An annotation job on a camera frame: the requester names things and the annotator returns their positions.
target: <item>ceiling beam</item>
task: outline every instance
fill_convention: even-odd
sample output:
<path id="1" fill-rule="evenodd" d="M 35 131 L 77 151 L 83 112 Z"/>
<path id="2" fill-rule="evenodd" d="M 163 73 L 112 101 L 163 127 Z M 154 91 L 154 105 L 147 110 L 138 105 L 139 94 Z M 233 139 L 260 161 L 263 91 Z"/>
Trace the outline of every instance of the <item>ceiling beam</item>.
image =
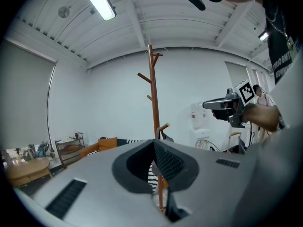
<path id="1" fill-rule="evenodd" d="M 87 61 L 19 19 L 11 23 L 5 39 L 33 53 L 44 54 L 55 61 L 67 58 L 80 67 L 86 68 L 88 65 Z"/>
<path id="2" fill-rule="evenodd" d="M 270 59 L 268 59 L 267 61 L 264 61 L 264 65 L 265 65 L 265 66 L 271 66 L 271 61 L 270 61 Z"/>
<path id="3" fill-rule="evenodd" d="M 239 53 L 231 51 L 231 50 L 218 48 L 214 44 L 213 45 L 211 45 L 211 44 L 207 45 L 207 44 L 203 44 L 203 43 L 195 43 L 195 42 L 188 42 L 188 41 L 183 41 L 182 42 L 181 41 L 181 42 L 172 43 L 172 44 L 153 45 L 152 47 L 153 47 L 153 49 L 162 49 L 162 48 L 171 48 L 171 47 L 188 47 L 189 49 L 192 49 L 194 47 L 194 48 L 202 48 L 202 49 L 211 49 L 211 50 L 226 52 L 226 53 L 229 53 L 229 54 L 233 54 L 233 55 L 242 57 L 242 58 L 247 59 L 248 61 L 251 61 L 251 62 L 263 67 L 264 69 L 268 70 L 263 64 L 261 64 L 258 61 L 254 61 L 253 59 L 251 59 L 248 56 L 244 56 L 242 54 L 239 54 Z M 112 59 L 118 58 L 120 56 L 125 56 L 125 55 L 128 55 L 128 54 L 142 52 L 142 51 L 146 51 L 146 50 L 147 50 L 147 47 L 144 47 L 144 48 L 138 48 L 138 49 L 134 49 L 134 50 L 130 50 L 130 51 L 125 51 L 123 53 L 119 53 L 119 54 L 115 54 L 115 55 L 110 55 L 106 58 L 102 58 L 99 61 L 92 62 L 91 64 L 88 65 L 87 68 L 88 69 L 93 68 L 95 66 L 98 66 L 98 65 L 100 65 L 104 62 L 110 61 Z"/>
<path id="4" fill-rule="evenodd" d="M 145 45 L 144 36 L 142 33 L 142 28 L 140 25 L 138 15 L 135 11 L 133 0 L 122 0 L 122 2 L 124 3 L 128 16 L 133 24 L 134 31 L 138 37 L 140 46 L 145 47 L 146 45 Z"/>
<path id="5" fill-rule="evenodd" d="M 258 55 L 260 55 L 262 52 L 264 52 L 268 48 L 267 41 L 263 43 L 260 47 L 255 49 L 252 53 L 250 53 L 250 57 L 252 59 L 255 59 Z"/>
<path id="6" fill-rule="evenodd" d="M 250 10 L 253 1 L 248 3 L 239 3 L 236 9 L 234 10 L 233 14 L 231 15 L 230 19 L 227 21 L 226 25 L 224 26 L 223 30 L 217 37 L 215 41 L 215 45 L 217 47 L 222 47 L 222 45 L 226 42 L 226 40 L 233 34 L 234 30 L 236 29 L 237 25 L 241 22 L 242 18 Z"/>

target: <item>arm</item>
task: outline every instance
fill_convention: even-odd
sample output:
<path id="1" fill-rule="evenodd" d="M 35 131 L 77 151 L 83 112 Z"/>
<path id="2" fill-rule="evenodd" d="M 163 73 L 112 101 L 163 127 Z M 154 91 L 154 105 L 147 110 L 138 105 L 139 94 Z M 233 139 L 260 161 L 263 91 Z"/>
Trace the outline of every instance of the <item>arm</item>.
<path id="1" fill-rule="evenodd" d="M 249 104 L 243 113 L 243 121 L 250 121 L 267 131 L 275 132 L 279 124 L 280 112 L 277 107 Z"/>

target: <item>wooden table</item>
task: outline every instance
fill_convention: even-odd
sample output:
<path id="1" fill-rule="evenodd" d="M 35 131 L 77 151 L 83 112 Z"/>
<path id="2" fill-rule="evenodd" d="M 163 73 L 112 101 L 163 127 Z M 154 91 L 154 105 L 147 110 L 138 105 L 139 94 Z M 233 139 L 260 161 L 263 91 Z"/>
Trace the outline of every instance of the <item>wooden table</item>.
<path id="1" fill-rule="evenodd" d="M 7 168 L 6 177 L 13 187 L 18 187 L 45 175 L 52 178 L 48 166 L 49 160 L 46 157 L 13 164 Z"/>

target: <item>ceiling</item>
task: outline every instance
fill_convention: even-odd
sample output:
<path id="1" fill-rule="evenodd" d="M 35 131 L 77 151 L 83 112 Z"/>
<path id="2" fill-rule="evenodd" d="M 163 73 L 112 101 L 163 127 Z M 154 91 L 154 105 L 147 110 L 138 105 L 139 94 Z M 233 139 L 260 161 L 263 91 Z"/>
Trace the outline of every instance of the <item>ceiling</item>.
<path id="1" fill-rule="evenodd" d="M 146 50 L 151 42 L 156 48 L 231 52 L 271 70 L 267 42 L 258 38 L 266 25 L 264 9 L 256 2 L 203 0 L 201 12 L 187 0 L 110 1 L 117 16 L 107 22 L 89 0 L 28 0 L 16 17 L 86 60 L 89 68 Z M 58 15 L 62 6 L 70 8 L 67 18 Z"/>

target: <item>black vent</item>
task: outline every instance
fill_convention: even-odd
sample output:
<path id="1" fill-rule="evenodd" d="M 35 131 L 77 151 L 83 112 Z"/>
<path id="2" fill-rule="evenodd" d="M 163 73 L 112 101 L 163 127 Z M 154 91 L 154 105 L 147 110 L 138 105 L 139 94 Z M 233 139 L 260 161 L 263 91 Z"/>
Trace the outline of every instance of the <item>black vent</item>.
<path id="1" fill-rule="evenodd" d="M 239 165 L 240 165 L 240 162 L 225 160 L 225 159 L 222 159 L 222 158 L 217 159 L 216 163 L 219 163 L 219 164 L 224 165 L 224 166 L 229 166 L 229 167 L 232 167 L 232 168 L 238 168 Z"/>
<path id="2" fill-rule="evenodd" d="M 148 182 L 148 171 L 154 154 L 153 144 L 149 144 L 128 158 L 127 169 L 136 177 Z"/>
<path id="3" fill-rule="evenodd" d="M 57 218 L 63 218 L 79 194 L 82 192 L 86 183 L 72 180 L 59 195 L 46 207 L 46 210 Z"/>
<path id="4" fill-rule="evenodd" d="M 160 145 L 154 145 L 156 164 L 166 181 L 176 177 L 184 168 L 184 161 Z"/>

